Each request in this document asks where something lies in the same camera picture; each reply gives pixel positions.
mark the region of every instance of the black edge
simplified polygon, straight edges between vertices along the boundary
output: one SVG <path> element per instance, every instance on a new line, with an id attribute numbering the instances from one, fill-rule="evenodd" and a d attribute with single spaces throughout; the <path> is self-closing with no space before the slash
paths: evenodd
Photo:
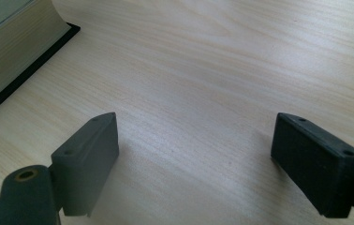
<path id="1" fill-rule="evenodd" d="M 81 28 L 67 22 L 71 27 L 60 39 L 58 39 L 47 51 L 23 71 L 13 82 L 0 92 L 0 104 L 4 102 L 14 91 L 17 90 L 28 78 L 30 78 L 42 65 L 44 65 L 55 53 L 57 53 Z"/>

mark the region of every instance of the wooden table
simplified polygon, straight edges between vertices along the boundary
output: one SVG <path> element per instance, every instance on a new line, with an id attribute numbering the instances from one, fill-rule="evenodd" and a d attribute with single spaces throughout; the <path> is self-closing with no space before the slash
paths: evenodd
<path id="1" fill-rule="evenodd" d="M 91 218 L 63 224 L 354 224 L 270 159 L 278 112 L 354 146 L 354 1 L 55 0 L 81 26 L 0 106 L 0 187 L 116 112 Z"/>

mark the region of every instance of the black plastic block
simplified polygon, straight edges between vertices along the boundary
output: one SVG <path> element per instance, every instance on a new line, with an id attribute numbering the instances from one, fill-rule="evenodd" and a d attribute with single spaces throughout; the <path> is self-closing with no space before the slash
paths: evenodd
<path id="1" fill-rule="evenodd" d="M 57 209 L 63 207 L 66 216 L 90 215 L 118 156 L 114 112 L 81 127 L 52 154 Z"/>
<path id="2" fill-rule="evenodd" d="M 0 225 L 3 224 L 59 224 L 47 167 L 25 167 L 4 180 L 0 195 Z"/>
<path id="3" fill-rule="evenodd" d="M 348 216 L 354 147 L 308 120 L 279 113 L 271 155 L 321 215 Z"/>

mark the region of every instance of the light wood desk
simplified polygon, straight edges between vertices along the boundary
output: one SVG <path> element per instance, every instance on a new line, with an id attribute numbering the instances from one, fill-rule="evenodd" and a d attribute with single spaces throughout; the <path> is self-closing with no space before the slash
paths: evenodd
<path id="1" fill-rule="evenodd" d="M 55 0 L 81 26 L 0 106 L 0 187 L 116 112 L 92 218 L 63 224 L 354 224 L 270 159 L 278 112 L 354 146 L 354 1 Z"/>

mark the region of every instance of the clamp jaw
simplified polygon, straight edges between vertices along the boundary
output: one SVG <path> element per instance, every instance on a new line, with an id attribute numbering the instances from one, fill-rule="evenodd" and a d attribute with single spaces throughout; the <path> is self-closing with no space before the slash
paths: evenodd
<path id="1" fill-rule="evenodd" d="M 296 115 L 279 113 L 271 156 L 326 218 L 354 206 L 354 147 Z"/>
<path id="2" fill-rule="evenodd" d="M 90 216 L 119 156 L 114 112 L 99 115 L 52 153 L 52 165 L 11 173 L 0 194 L 0 225 L 61 224 L 66 216 Z"/>

